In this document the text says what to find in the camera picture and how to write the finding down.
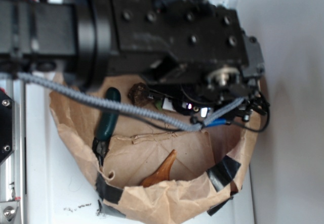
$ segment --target brown object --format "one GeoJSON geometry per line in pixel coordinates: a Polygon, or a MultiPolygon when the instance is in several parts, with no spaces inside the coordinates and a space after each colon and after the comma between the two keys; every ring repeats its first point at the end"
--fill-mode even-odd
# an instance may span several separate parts
{"type": "Polygon", "coordinates": [[[145,105],[153,102],[153,99],[149,98],[150,90],[147,85],[140,82],[134,84],[128,93],[128,98],[135,106],[144,107],[145,105]]]}
{"type": "MultiPolygon", "coordinates": [[[[62,76],[56,81],[62,82],[62,76]]],[[[141,82],[138,76],[108,77],[94,95],[104,97],[113,86],[120,91],[123,103],[131,103],[127,94],[132,85],[141,82]]],[[[124,116],[118,118],[109,153],[99,169],[98,159],[92,151],[95,128],[100,111],[78,104],[57,93],[51,93],[51,110],[59,136],[75,158],[80,170],[96,189],[101,174],[107,185],[123,189],[118,203],[106,199],[103,203],[113,207],[128,219],[146,224],[179,224],[209,210],[242,189],[249,168],[256,133],[236,126],[218,126],[200,132],[167,133],[145,123],[124,116]],[[138,186],[156,171],[175,149],[177,160],[171,172],[171,181],[162,181],[150,188],[138,186]],[[228,156],[241,164],[233,181],[220,191],[212,185],[206,169],[228,156]]],[[[153,104],[147,109],[158,112],[153,104]]],[[[189,122],[189,118],[165,111],[164,114],[189,122]]],[[[172,127],[152,120],[162,127],[172,127]]],[[[246,126],[260,127],[260,117],[253,113],[246,126]]]]}
{"type": "Polygon", "coordinates": [[[172,164],[177,158],[177,151],[172,150],[172,152],[168,155],[168,157],[164,160],[164,162],[161,164],[161,166],[149,177],[145,178],[141,185],[146,188],[150,187],[152,185],[155,185],[157,183],[160,183],[165,180],[170,180],[170,171],[172,164]]]}

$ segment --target gray braided cable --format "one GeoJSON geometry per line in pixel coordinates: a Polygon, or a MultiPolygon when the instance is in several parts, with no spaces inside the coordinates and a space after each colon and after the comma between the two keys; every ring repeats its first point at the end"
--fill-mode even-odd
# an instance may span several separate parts
{"type": "MultiPolygon", "coordinates": [[[[184,130],[184,131],[199,131],[202,128],[202,125],[200,123],[197,124],[187,124],[184,123],[178,119],[175,119],[173,117],[166,116],[161,113],[157,113],[148,109],[139,108],[133,105],[125,104],[125,103],[119,103],[116,101],[111,101],[107,99],[102,99],[98,97],[94,97],[91,95],[86,95],[82,92],[79,92],[77,90],[74,90],[72,88],[63,86],[61,84],[58,84],[53,81],[49,81],[47,79],[34,76],[28,73],[19,72],[17,74],[18,78],[26,83],[34,83],[41,85],[43,87],[49,88],[51,90],[54,90],[60,94],[63,94],[73,100],[76,100],[78,102],[81,102],[83,104],[99,108],[99,109],[109,109],[109,110],[115,110],[120,111],[123,113],[138,115],[142,117],[147,117],[155,120],[159,120],[162,122],[165,122],[167,124],[173,125],[178,129],[184,130]]],[[[238,107],[242,102],[243,98],[239,98],[234,100],[232,103],[226,105],[225,107],[217,110],[214,112],[210,117],[204,120],[204,125],[208,125],[211,122],[213,122],[215,119],[221,117],[222,115],[228,113],[229,111],[235,109],[238,107]]]]}

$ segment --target paper bag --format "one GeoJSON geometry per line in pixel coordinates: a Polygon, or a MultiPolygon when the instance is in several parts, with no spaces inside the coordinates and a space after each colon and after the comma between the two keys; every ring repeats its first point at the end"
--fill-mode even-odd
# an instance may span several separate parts
{"type": "MultiPolygon", "coordinates": [[[[120,91],[121,101],[130,104],[127,94],[139,82],[142,79],[137,76],[109,77],[94,95],[103,97],[113,86],[120,91]]],[[[236,126],[172,133],[120,116],[103,167],[99,167],[92,142],[100,111],[55,92],[50,98],[61,139],[112,214],[147,224],[182,223],[204,211],[214,213],[215,206],[242,188],[256,133],[236,126]],[[178,155],[171,180],[148,188],[139,186],[173,149],[178,155]]],[[[157,111],[153,104],[145,108],[157,111]]],[[[163,113],[189,122],[186,116],[163,113]]],[[[153,122],[165,129],[172,128],[153,122]]],[[[247,125],[258,128],[260,117],[253,114],[247,125]]]]}

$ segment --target black electrical tape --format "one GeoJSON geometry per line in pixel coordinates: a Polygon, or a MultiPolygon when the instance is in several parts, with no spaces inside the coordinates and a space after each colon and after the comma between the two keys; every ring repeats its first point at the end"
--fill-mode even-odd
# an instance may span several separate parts
{"type": "Polygon", "coordinates": [[[96,188],[101,199],[105,199],[113,204],[118,204],[124,191],[108,185],[100,173],[98,173],[96,188]]]}
{"type": "Polygon", "coordinates": [[[100,200],[98,200],[98,204],[99,204],[99,212],[100,213],[104,213],[107,215],[112,215],[112,216],[116,216],[116,217],[120,217],[120,218],[126,218],[125,214],[121,213],[119,210],[116,210],[115,208],[113,208],[109,205],[105,205],[100,200]]]}
{"type": "Polygon", "coordinates": [[[229,201],[229,200],[232,200],[234,199],[233,195],[236,195],[237,192],[231,192],[231,198],[229,198],[228,200],[225,200],[224,202],[216,205],[216,206],[213,206],[211,207],[208,211],[207,211],[207,214],[210,215],[210,216],[213,216],[214,214],[216,214],[216,212],[218,212],[221,208],[223,208],[223,206],[229,201]]]}
{"type": "Polygon", "coordinates": [[[217,192],[233,181],[240,166],[239,162],[225,156],[221,162],[207,170],[209,179],[217,192]]]}

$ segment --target bolt head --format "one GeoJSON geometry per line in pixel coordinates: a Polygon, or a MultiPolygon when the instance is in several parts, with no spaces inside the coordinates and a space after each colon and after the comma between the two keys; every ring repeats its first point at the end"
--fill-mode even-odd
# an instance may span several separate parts
{"type": "Polygon", "coordinates": [[[129,22],[132,19],[133,15],[131,11],[124,10],[121,16],[126,22],[129,22]]]}
{"type": "Polygon", "coordinates": [[[11,105],[10,100],[8,100],[8,99],[3,100],[2,105],[5,107],[9,107],[11,105]]]}
{"type": "Polygon", "coordinates": [[[194,20],[194,14],[193,13],[187,13],[186,14],[186,19],[189,22],[192,22],[194,20]]]}
{"type": "Polygon", "coordinates": [[[228,43],[230,46],[235,47],[237,45],[237,40],[234,36],[231,36],[228,38],[228,43]]]}
{"type": "Polygon", "coordinates": [[[15,216],[15,214],[16,210],[11,206],[8,206],[4,209],[4,216],[7,219],[12,219],[15,216]]]}
{"type": "Polygon", "coordinates": [[[228,16],[225,16],[223,21],[224,21],[225,25],[231,25],[232,24],[232,19],[230,17],[228,17],[228,16]]]}
{"type": "Polygon", "coordinates": [[[189,41],[191,44],[196,44],[197,43],[197,37],[195,35],[192,35],[189,37],[189,41]]]}
{"type": "Polygon", "coordinates": [[[146,19],[151,22],[154,23],[157,19],[156,14],[154,12],[148,12],[146,15],[146,19]]]}
{"type": "Polygon", "coordinates": [[[251,36],[251,37],[249,38],[249,41],[250,41],[251,43],[256,43],[258,40],[257,40],[257,38],[251,36]]]}
{"type": "Polygon", "coordinates": [[[5,150],[6,152],[10,151],[10,146],[4,146],[4,150],[5,150]]]}

